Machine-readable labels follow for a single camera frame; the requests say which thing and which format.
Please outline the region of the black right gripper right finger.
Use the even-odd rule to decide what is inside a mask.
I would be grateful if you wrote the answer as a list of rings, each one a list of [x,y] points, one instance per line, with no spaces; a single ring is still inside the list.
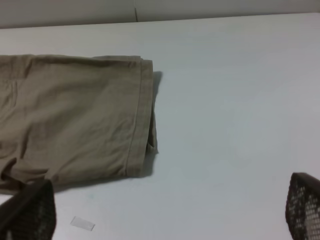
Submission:
[[[304,172],[291,175],[285,220],[294,240],[320,239],[320,181]]]

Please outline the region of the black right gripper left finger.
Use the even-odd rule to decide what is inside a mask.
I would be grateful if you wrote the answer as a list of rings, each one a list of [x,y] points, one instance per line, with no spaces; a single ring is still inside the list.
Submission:
[[[0,205],[2,240],[51,240],[57,224],[50,180],[37,180]]]

